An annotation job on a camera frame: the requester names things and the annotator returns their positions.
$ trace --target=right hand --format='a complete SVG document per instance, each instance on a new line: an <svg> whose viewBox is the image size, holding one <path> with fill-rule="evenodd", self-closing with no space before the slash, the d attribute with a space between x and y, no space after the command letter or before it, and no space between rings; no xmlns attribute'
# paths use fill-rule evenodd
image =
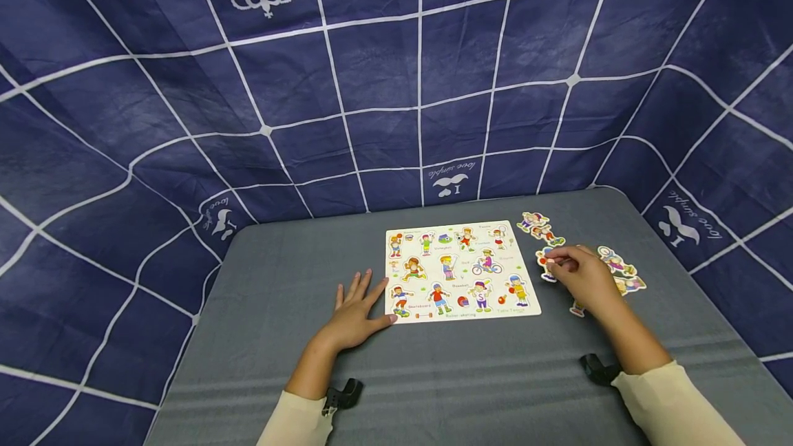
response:
<svg viewBox="0 0 793 446"><path fill-rule="evenodd" d="M549 272L595 317L622 304L611 269L585 246L561 246L546 254Z"/></svg>

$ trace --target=navy blue fabric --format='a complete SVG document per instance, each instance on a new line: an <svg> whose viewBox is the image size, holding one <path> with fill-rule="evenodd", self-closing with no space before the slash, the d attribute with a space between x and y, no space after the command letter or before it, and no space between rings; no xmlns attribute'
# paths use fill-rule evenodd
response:
<svg viewBox="0 0 793 446"><path fill-rule="evenodd" d="M245 226L595 186L793 393L790 0L0 17L4 444L141 444Z"/></svg>

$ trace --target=hand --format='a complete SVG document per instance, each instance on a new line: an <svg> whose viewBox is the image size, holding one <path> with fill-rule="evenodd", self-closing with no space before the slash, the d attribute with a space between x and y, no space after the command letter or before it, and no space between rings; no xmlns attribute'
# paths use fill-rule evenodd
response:
<svg viewBox="0 0 793 446"><path fill-rule="evenodd" d="M548 270L595 317L622 303L611 270L585 246L562 246L546 254Z"/></svg>
<svg viewBox="0 0 793 446"><path fill-rule="evenodd" d="M377 319L369 319L369 311L375 301L380 298L388 278L383 279L372 289L369 288L372 279L372 269L369 269L361 278L361 273L356 273L350 283L348 294L344 295L344 286L339 285L336 290L336 306L333 316L325 326L319 330L315 340L327 346L333 352L340 352L346 348L354 348L366 341L375 332L391 326L396 320L396 315L384 315Z"/></svg>

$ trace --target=gray table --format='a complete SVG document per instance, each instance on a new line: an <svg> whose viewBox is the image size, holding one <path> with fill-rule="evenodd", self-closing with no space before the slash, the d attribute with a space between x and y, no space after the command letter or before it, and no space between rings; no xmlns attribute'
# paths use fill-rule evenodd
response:
<svg viewBox="0 0 793 446"><path fill-rule="evenodd" d="M752 445L791 445L793 403L682 265L616 191L597 189L246 228L147 445L254 445L304 343L355 270L381 276L385 231L551 217L568 242L607 244L648 288L627 297L697 387ZM528 265L542 244L514 228ZM340 356L334 385L366 384L335 416L330 445L645 445L616 390L584 378L578 357L613 361L563 286L531 271L537 317L395 326ZM383 312L382 300L374 307Z"/></svg>

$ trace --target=left hand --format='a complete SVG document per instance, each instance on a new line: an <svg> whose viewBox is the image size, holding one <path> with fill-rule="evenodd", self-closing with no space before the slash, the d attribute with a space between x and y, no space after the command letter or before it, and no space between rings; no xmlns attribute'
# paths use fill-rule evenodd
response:
<svg viewBox="0 0 793 446"><path fill-rule="evenodd" d="M397 316L393 314L369 319L372 305L380 298L388 284L388 278L384 278L367 295L366 289L369 288L371 279L372 269L368 269L362 277L361 273L355 274L346 296L342 284L336 289L333 316L315 336L330 350L340 352L343 349L354 348L375 332L384 330L397 321Z"/></svg>

